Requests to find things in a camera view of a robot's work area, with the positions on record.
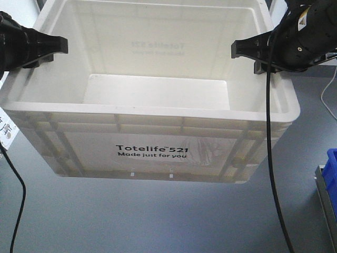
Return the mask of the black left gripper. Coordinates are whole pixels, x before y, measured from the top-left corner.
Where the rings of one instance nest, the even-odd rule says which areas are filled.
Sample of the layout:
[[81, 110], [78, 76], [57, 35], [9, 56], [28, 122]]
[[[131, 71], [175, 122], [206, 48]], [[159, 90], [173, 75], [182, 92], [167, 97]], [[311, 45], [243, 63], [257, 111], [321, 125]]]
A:
[[17, 68], [34, 69], [54, 61], [54, 54], [68, 54], [68, 40], [18, 24], [1, 11], [1, 73]]

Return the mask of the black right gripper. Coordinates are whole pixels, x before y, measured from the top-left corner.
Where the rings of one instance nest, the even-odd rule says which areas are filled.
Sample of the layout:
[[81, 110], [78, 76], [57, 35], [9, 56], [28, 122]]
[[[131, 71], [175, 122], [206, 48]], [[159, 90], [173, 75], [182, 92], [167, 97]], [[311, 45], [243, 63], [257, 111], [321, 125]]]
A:
[[336, 1], [286, 1], [286, 4], [289, 13], [272, 33], [235, 40], [231, 58], [255, 60], [254, 74], [266, 73], [270, 59], [271, 73], [305, 71], [328, 61], [326, 55], [336, 52]]

